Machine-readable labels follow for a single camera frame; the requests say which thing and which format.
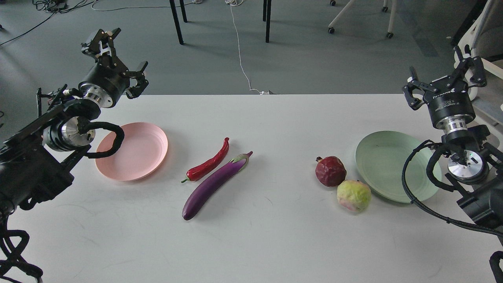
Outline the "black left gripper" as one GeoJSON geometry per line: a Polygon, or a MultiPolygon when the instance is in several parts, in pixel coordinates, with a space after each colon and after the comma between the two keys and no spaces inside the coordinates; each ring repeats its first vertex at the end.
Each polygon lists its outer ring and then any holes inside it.
{"type": "Polygon", "coordinates": [[[128,99],[138,98],[149,85],[145,78],[147,61],[141,62],[140,69],[133,71],[118,59],[114,39],[120,32],[121,28],[112,31],[99,29],[81,43],[81,52],[96,63],[79,83],[78,90],[85,98],[94,99],[101,108],[115,107],[124,92],[128,99]],[[136,81],[134,86],[130,86],[131,79],[136,81]]]}

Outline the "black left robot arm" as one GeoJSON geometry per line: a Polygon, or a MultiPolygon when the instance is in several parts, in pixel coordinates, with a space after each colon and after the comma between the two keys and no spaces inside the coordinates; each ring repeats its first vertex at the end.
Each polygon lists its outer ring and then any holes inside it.
{"type": "Polygon", "coordinates": [[[22,252],[30,236],[24,230],[8,229],[16,209],[28,211],[54,199],[74,181],[71,170],[82,158],[101,159],[115,154],[125,138],[118,125],[97,121],[103,108],[115,107],[121,95],[139,97],[149,81],[141,62],[130,70],[117,56],[114,39],[120,28],[99,29],[81,44],[81,52],[95,64],[77,88],[67,85],[48,94],[37,92],[38,118],[6,139],[1,148],[1,279],[17,268],[36,282],[43,271],[27,262],[22,252]]]}

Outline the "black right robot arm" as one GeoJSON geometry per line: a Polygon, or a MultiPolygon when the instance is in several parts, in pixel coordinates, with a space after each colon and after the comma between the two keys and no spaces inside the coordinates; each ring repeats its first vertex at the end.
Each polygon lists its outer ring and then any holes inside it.
{"type": "Polygon", "coordinates": [[[451,75],[430,83],[421,82],[415,68],[403,88],[409,107],[413,110],[428,106],[435,129],[444,131],[440,143],[423,141],[407,157],[401,172],[401,183],[410,202],[422,211],[457,227],[490,233],[502,239],[503,181],[502,152],[487,142],[490,135],[486,125],[469,127],[476,114],[469,98],[472,87],[485,87],[486,77],[480,56],[463,54],[454,47],[459,63],[451,75]],[[406,170],[409,162],[422,149],[433,150],[426,165],[426,177],[437,188],[458,192],[458,206],[472,223],[454,220],[433,211],[409,189],[406,170]]]}

